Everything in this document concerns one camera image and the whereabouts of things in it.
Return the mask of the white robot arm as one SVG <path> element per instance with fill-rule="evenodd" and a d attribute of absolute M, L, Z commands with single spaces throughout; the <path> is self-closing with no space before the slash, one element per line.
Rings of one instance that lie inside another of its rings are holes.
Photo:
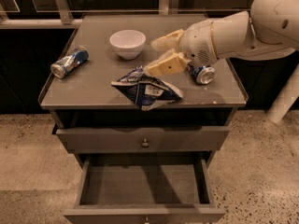
<path fill-rule="evenodd" d="M 144 68 L 153 77 L 226 58 L 282 58 L 299 50 L 299 0 L 254 0 L 250 11 L 197 22 L 153 40 L 151 46 L 162 53 Z"/>

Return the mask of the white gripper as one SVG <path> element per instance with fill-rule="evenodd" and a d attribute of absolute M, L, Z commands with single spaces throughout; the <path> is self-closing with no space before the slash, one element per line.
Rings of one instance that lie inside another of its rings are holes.
<path fill-rule="evenodd" d="M 189 63 L 204 66 L 218 61 L 213 40 L 213 20 L 200 21 L 185 31 L 179 29 L 161 36 L 153 40 L 151 46 L 157 51 L 166 51 L 146 66 L 146 74 L 151 77 L 183 72 Z"/>

